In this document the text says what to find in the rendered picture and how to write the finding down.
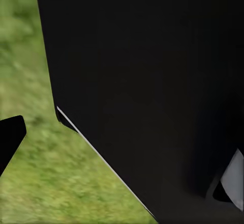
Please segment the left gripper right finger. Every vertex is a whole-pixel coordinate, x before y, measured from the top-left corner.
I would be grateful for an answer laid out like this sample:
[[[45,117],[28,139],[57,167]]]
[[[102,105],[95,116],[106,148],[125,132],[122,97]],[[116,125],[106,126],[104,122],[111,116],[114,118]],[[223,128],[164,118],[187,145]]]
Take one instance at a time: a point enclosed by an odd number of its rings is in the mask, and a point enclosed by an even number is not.
[[[244,156],[244,117],[232,115],[228,134]]]

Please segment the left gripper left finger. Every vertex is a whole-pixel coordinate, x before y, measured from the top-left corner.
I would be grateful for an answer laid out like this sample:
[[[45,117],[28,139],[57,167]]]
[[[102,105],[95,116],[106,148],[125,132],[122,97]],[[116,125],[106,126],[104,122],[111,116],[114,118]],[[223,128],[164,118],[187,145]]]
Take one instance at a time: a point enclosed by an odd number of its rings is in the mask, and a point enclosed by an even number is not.
[[[0,121],[0,176],[26,135],[22,115]]]

